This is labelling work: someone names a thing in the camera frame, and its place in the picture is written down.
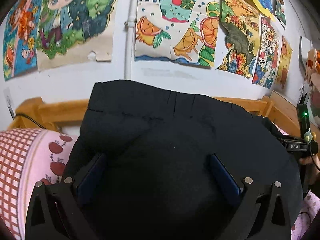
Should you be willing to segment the person's right hand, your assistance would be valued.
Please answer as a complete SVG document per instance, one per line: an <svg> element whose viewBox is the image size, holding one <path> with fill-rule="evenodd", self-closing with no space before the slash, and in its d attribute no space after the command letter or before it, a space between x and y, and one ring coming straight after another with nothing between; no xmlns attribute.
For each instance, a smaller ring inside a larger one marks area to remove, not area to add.
<svg viewBox="0 0 320 240"><path fill-rule="evenodd" d="M319 157L317 154L313 154L306 158L299 158L298 161L301 167L305 167L303 193L307 194L319 181Z"/></svg>

